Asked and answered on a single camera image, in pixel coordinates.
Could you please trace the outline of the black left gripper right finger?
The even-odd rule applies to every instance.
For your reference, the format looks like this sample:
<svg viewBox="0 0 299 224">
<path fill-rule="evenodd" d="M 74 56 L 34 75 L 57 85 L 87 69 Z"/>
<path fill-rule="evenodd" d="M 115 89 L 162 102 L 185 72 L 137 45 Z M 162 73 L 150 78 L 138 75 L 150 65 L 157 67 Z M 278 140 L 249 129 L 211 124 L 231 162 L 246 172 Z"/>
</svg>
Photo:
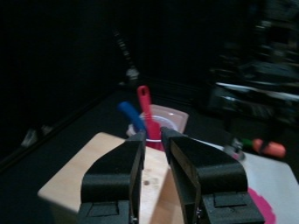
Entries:
<svg viewBox="0 0 299 224">
<path fill-rule="evenodd" d="M 265 224 L 242 163 L 222 150 L 162 128 L 183 224 Z"/>
</svg>

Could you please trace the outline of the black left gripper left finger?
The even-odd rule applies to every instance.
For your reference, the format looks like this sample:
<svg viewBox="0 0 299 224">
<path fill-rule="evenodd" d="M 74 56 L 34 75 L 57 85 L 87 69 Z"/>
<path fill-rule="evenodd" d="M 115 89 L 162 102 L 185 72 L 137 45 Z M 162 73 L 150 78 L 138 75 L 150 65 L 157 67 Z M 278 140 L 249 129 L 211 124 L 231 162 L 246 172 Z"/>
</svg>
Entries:
<svg viewBox="0 0 299 224">
<path fill-rule="evenodd" d="M 78 224 L 139 224 L 146 133 L 139 131 L 89 168 Z"/>
</svg>

